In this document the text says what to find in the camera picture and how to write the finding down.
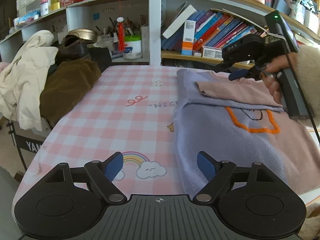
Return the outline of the person's right hand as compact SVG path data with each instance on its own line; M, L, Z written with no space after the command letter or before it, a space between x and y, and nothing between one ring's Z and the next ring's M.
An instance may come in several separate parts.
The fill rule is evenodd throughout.
M268 89L269 93L273 97L274 101L281 104L281 88L277 79L277 74L282 69L296 68L297 65L297 53L288 53L274 58L270 63L266 65L265 71L269 73L260 73L260 78L263 80L264 85Z

